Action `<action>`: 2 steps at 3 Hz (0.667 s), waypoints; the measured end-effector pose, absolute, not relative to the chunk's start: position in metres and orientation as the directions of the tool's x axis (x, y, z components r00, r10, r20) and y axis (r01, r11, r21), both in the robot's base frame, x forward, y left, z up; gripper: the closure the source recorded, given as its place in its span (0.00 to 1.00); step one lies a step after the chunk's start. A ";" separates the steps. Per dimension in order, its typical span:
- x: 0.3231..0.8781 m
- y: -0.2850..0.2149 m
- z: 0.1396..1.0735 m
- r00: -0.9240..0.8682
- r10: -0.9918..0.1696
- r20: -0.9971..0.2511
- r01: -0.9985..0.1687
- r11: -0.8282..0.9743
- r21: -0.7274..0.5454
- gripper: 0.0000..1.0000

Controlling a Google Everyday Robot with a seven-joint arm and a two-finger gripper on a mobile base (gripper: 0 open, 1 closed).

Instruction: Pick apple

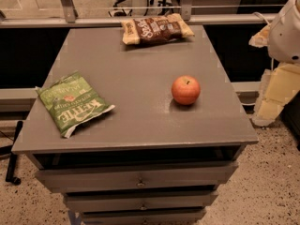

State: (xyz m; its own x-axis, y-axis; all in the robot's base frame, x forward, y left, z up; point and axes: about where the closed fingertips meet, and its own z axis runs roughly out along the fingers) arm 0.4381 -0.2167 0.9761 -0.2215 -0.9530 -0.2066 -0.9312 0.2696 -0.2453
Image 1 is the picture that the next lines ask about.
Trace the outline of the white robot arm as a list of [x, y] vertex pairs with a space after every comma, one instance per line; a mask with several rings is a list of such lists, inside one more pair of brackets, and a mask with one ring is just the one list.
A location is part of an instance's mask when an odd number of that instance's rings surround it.
[[268, 53], [279, 62], [300, 63], [300, 0], [288, 0], [271, 22]]

